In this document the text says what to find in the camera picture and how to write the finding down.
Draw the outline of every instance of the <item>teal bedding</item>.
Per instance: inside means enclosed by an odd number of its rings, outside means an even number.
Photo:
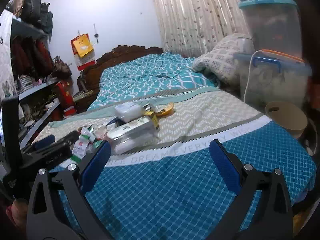
[[[215,76],[206,78],[191,69],[195,58],[165,52],[149,54],[103,71],[100,92],[88,110],[110,103],[154,94],[160,90],[216,87]]]

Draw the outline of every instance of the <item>shelf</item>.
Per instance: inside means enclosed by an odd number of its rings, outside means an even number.
[[[54,105],[48,109],[48,111],[36,122],[36,124],[28,131],[27,135],[23,138],[23,140],[20,143],[20,149],[27,145],[28,141],[38,130],[38,128],[44,122],[44,120],[48,118],[48,116],[54,111],[54,109],[58,107],[58,105],[60,105],[59,99],[55,98],[53,101]]]
[[[13,39],[16,36],[21,36],[22,38],[31,36],[34,40],[38,40],[46,37],[47,34],[43,30],[34,27],[32,24],[22,21],[21,18],[13,16],[11,25],[11,38]]]
[[[57,83],[57,82],[58,82],[58,80],[54,79],[54,80],[49,80],[49,81],[46,82],[46,83],[42,83],[41,85],[38,85],[38,86],[36,86],[36,87],[32,87],[32,88],[24,91],[23,93],[21,93],[21,94],[19,95],[19,100],[21,100],[21,99],[23,99],[23,98],[26,98],[27,96],[33,94],[34,92],[37,92],[37,91],[39,91],[40,89],[45,88],[45,87],[47,87],[47,86],[50,86],[50,85],[52,85],[52,84],[54,84],[54,83]]]

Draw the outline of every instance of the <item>patterned pillow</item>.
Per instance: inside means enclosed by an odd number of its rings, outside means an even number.
[[[224,37],[212,51],[197,58],[192,68],[195,72],[210,71],[225,84],[239,86],[238,63],[233,58],[236,52],[251,54],[254,52],[252,40],[248,35],[233,33]]]

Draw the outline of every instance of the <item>carved headboard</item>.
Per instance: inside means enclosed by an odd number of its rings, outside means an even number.
[[[98,58],[95,65],[89,66],[83,70],[82,76],[77,79],[79,90],[82,90],[80,85],[80,81],[82,81],[88,91],[93,90],[93,93],[98,93],[100,76],[104,69],[113,67],[122,62],[132,61],[148,54],[162,53],[163,49],[158,47],[150,47],[146,49],[144,46],[119,45],[111,52],[105,53],[101,58]]]

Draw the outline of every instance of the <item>silver bolt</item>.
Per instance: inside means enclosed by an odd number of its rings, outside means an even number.
[[[245,164],[244,165],[244,168],[247,170],[247,171],[252,171],[253,167],[251,164]]]
[[[68,166],[69,171],[74,171],[76,168],[77,168],[77,165],[75,165],[74,163]]]
[[[39,174],[40,174],[40,175],[43,175],[43,174],[45,174],[45,169],[44,169],[44,168],[42,168],[42,169],[39,169]]]
[[[275,169],[275,173],[278,174],[278,175],[281,175],[282,171],[280,169]]]

